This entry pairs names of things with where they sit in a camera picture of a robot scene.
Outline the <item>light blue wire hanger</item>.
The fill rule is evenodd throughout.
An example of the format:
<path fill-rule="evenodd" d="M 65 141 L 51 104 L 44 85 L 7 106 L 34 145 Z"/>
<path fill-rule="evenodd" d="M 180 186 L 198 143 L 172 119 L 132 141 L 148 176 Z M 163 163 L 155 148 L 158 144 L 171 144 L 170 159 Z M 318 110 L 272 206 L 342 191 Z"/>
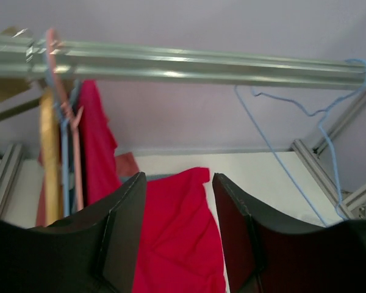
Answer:
<path fill-rule="evenodd" d="M 338 104 L 342 103 L 343 101 L 345 101 L 345 100 L 347 100 L 351 97 L 356 96 L 358 93 L 362 93 L 362 91 L 366 89 L 366 60 L 364 60 L 364 59 L 347 59 L 345 62 L 348 65 L 352 65 L 354 63 L 359 63 L 359 64 L 364 66 L 364 69 L 363 69 L 364 80 L 363 80 L 362 85 L 360 87 L 358 87 L 356 90 L 353 90 L 352 92 L 350 92 L 347 95 L 339 96 L 331 104 L 329 104 L 327 107 L 316 110 L 315 112 L 312 112 L 312 113 L 308 112 L 307 109 L 301 103 L 297 102 L 294 99 L 283 98 L 283 97 L 280 97 L 280 96 L 274 96 L 274 95 L 270 95 L 270 94 L 265 93 L 265 92 L 255 92 L 255 90 L 252 87 L 249 88 L 250 91 L 251 91 L 251 95 L 254 96 L 254 97 L 265 96 L 267 98 L 275 99 L 275 100 L 278 100 L 278 101 L 283 101 L 283 102 L 286 102 L 286 103 L 292 103 L 299 110 L 301 110 L 307 117 L 314 117 L 318 114 L 323 115 L 321 117 L 321 119 L 319 120 L 318 124 L 317 124 L 317 128 L 320 130 L 321 134 L 323 135 L 323 137 L 325 139 L 325 142 L 328 144 L 328 147 L 330 149 L 331 159 L 332 159 L 332 167 L 333 167 L 334 179 L 335 179 L 335 192 L 336 192 L 336 195 L 337 195 L 337 203 L 334 207 L 334 210 L 335 210 L 336 214 L 342 220 L 345 220 L 346 216 L 340 212 L 340 205 L 343 203 L 343 195 L 341 193 L 341 184 L 340 184 L 339 169 L 338 169 L 337 158 L 336 158 L 336 149 L 334 147 L 332 139 L 330 138 L 327 131 L 324 129 L 324 123 L 327 120 L 327 118 L 328 118 L 329 114 L 331 113 L 331 111 L 333 110 L 333 108 L 335 108 Z M 274 158 L 277 160 L 279 165 L 282 167 L 283 171 L 285 171 L 286 175 L 289 177 L 289 179 L 291 180 L 293 185 L 297 188 L 298 192 L 302 195 L 302 197 L 305 199 L 305 201 L 310 206 L 310 208 L 312 208 L 312 210 L 314 211 L 314 213 L 318 217 L 318 219 L 321 221 L 321 223 L 324 224 L 325 227 L 327 227 L 328 223 L 326 222 L 325 218 L 320 214 L 320 212 L 317 210 L 317 208 L 314 206 L 314 204 L 310 201 L 309 197 L 304 193 L 303 189 L 295 181 L 295 178 L 293 177 L 293 175 L 289 172 L 288 168 L 284 165 L 281 158 L 276 154 L 274 148 L 272 147 L 272 145 L 268 141 L 266 135 L 261 130 L 260 126 L 258 125 L 258 123 L 255 120 L 252 113 L 249 111 L 248 106 L 244 102 L 243 98 L 240 96 L 237 85 L 234 86 L 234 93 L 235 93 L 236 97 L 239 99 L 240 104 L 244 108 L 245 113 L 248 115 L 249 119 L 251 120 L 251 122 L 255 126 L 255 128 L 258 131 L 258 133 L 260 134 L 261 138 L 263 138 L 264 142 L 266 143 L 267 147 L 270 149 L 270 151 L 273 154 Z"/>

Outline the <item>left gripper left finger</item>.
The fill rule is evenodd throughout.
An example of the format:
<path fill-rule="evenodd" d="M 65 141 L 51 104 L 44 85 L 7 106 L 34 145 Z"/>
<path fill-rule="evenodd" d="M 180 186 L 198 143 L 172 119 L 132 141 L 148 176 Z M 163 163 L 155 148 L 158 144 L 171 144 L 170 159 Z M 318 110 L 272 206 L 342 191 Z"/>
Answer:
<path fill-rule="evenodd" d="M 0 292 L 130 292 L 145 201 L 140 172 L 52 225 L 0 220 Z"/>

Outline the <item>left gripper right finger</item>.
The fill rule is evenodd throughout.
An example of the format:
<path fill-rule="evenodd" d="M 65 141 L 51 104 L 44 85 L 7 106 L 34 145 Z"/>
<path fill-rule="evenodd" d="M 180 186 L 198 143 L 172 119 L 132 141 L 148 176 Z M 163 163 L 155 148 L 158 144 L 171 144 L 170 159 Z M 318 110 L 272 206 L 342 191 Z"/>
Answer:
<path fill-rule="evenodd" d="M 366 220 L 327 228 L 212 181 L 231 292 L 366 292 Z"/>

